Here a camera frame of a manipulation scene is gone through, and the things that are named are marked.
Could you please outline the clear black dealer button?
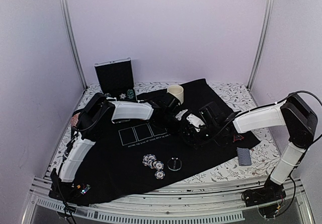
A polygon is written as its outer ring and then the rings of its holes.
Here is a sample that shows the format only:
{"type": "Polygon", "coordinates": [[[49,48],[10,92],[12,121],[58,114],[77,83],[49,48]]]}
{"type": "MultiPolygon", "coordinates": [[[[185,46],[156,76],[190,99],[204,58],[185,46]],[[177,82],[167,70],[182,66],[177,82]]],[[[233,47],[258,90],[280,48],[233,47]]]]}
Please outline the clear black dealer button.
{"type": "Polygon", "coordinates": [[[167,167],[171,171],[179,171],[182,168],[182,161],[178,157],[172,157],[168,160],[167,167]]]}

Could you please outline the blue white chip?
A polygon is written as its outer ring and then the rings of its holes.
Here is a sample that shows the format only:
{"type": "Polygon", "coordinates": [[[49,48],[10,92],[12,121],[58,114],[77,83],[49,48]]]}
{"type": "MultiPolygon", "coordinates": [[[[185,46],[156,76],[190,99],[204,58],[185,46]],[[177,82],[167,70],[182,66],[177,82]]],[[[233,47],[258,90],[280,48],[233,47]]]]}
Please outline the blue white chip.
{"type": "Polygon", "coordinates": [[[163,164],[163,162],[161,162],[161,161],[154,161],[154,162],[152,163],[152,166],[153,166],[153,168],[154,168],[154,169],[156,169],[156,170],[162,170],[162,169],[164,168],[164,164],[163,164]]]}
{"type": "Polygon", "coordinates": [[[161,180],[165,177],[165,172],[162,171],[162,170],[158,170],[156,171],[156,173],[154,174],[155,178],[158,179],[158,180],[161,180]]]}

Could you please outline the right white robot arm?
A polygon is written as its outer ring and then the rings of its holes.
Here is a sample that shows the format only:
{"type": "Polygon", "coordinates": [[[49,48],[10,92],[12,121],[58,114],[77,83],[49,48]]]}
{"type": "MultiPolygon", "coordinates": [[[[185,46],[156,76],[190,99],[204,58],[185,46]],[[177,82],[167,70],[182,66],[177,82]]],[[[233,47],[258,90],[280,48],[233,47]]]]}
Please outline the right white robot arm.
{"type": "Polygon", "coordinates": [[[227,146],[244,140],[245,134],[253,130],[285,127],[288,145],[264,186],[248,189],[241,196],[246,206],[282,200],[286,197],[284,182],[291,178],[311,145],[318,141],[315,135],[318,116],[300,96],[306,93],[296,91],[280,101],[228,115],[221,113],[214,102],[202,107],[198,116],[184,109],[176,115],[180,123],[179,132],[184,142],[192,147],[211,142],[227,146]]]}

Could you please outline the white poker chip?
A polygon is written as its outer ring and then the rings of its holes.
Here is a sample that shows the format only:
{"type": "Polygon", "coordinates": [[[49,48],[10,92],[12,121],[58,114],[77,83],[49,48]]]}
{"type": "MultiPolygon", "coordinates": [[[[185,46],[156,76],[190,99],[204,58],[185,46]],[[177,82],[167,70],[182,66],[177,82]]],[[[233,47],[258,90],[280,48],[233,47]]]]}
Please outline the white poker chip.
{"type": "Polygon", "coordinates": [[[120,97],[120,99],[126,99],[126,94],[125,93],[121,93],[119,97],[120,97]]]}

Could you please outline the aluminium poker chip case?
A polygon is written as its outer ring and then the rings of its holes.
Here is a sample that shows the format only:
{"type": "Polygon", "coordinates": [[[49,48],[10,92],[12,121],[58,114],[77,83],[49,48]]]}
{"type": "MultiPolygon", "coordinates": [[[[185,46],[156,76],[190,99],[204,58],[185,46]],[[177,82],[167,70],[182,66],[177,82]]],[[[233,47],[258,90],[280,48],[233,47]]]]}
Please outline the aluminium poker chip case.
{"type": "Polygon", "coordinates": [[[96,75],[102,92],[108,96],[117,98],[119,100],[136,100],[134,99],[120,99],[121,93],[127,93],[128,89],[134,90],[134,79],[131,58],[107,61],[96,63],[94,65],[96,75]]]}

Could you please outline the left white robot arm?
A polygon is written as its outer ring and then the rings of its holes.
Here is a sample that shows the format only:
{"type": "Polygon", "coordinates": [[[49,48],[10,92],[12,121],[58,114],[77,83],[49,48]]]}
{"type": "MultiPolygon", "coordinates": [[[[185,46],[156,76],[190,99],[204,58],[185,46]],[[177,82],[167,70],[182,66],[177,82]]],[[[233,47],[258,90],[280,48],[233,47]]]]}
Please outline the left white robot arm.
{"type": "Polygon", "coordinates": [[[71,140],[62,155],[60,167],[54,168],[50,178],[52,187],[50,196],[70,201],[75,191],[86,194],[87,187],[73,187],[76,172],[85,156],[118,123],[131,120],[155,121],[168,131],[177,131],[181,121],[189,121],[188,109],[178,110],[183,103],[176,96],[166,93],[159,101],[118,100],[96,93],[87,105],[71,119],[71,140]]]}

